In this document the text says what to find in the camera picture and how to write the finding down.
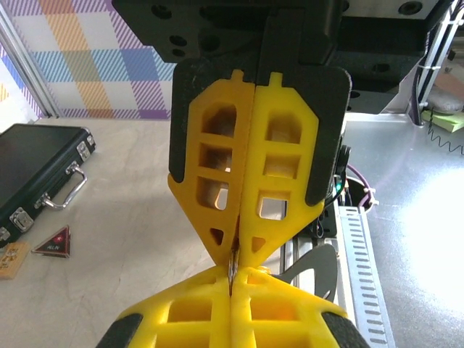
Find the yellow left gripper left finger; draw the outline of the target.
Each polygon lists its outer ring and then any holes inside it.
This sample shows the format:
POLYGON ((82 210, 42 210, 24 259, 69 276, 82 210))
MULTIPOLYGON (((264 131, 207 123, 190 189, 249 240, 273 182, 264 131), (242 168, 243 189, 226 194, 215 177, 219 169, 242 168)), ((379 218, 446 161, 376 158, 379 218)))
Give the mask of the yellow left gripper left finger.
POLYGON ((231 348, 226 269, 212 267, 124 310, 96 348, 231 348))

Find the green sticky notes pad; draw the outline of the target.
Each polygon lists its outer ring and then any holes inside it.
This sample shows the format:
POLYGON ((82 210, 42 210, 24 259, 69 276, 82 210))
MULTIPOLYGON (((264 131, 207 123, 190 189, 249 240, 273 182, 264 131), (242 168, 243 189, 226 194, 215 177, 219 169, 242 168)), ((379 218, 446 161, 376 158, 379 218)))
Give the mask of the green sticky notes pad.
POLYGON ((421 114, 423 120, 431 121, 434 125, 454 133, 464 128, 464 112, 458 112, 453 115, 446 115, 439 112, 425 110, 421 114))

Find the orange wooden tag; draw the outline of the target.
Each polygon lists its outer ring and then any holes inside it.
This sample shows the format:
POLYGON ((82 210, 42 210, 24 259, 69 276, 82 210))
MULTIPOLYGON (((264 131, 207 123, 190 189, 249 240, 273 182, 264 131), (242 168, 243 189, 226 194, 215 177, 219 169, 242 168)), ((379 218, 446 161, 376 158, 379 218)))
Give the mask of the orange wooden tag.
POLYGON ((22 266, 30 245, 27 242, 14 242, 7 245, 2 256, 0 256, 0 280, 13 279, 22 266))

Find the aluminium frame post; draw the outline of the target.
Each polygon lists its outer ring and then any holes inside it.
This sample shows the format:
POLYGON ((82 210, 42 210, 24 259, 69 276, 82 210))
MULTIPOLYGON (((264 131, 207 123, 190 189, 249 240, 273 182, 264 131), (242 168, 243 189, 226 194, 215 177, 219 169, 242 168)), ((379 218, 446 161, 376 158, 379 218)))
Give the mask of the aluminium frame post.
POLYGON ((0 49, 9 58, 7 72, 12 74, 15 83, 20 83, 18 87, 33 115, 36 118, 63 117, 44 74, 11 18, 5 0, 0 0, 0 49))

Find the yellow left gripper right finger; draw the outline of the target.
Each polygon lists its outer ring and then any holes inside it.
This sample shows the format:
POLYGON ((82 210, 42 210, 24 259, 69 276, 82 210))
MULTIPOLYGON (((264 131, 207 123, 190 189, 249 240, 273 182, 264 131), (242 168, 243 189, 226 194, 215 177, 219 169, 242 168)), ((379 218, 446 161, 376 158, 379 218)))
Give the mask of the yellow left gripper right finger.
POLYGON ((258 269, 233 282, 231 348, 370 348, 340 306, 258 269))

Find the black red triangular keychain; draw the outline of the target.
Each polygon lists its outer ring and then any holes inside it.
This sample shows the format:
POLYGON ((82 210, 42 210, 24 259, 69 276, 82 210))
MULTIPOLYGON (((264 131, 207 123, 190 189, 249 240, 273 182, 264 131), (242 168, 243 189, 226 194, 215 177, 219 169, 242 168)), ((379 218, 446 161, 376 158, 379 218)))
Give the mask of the black red triangular keychain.
POLYGON ((71 232, 69 225, 60 228, 55 234, 33 248, 31 254, 46 257, 69 258, 71 253, 71 232))

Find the black hard case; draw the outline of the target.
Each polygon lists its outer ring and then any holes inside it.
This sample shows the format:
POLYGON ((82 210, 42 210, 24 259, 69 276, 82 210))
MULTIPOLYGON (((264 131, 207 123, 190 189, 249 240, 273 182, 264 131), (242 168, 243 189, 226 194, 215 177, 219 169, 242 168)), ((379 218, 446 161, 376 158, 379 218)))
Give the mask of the black hard case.
POLYGON ((14 124, 0 134, 0 248, 16 242, 44 208, 61 211, 88 178, 96 149, 87 128, 14 124))

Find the long aluminium mounting rail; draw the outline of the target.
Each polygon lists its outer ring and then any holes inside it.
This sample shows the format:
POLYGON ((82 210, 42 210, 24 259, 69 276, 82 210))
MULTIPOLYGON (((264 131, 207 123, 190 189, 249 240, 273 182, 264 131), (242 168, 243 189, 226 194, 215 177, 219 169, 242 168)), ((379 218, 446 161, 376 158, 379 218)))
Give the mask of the long aluminium mounting rail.
POLYGON ((339 255, 320 218, 314 220, 281 247, 282 281, 329 302, 336 298, 339 255))

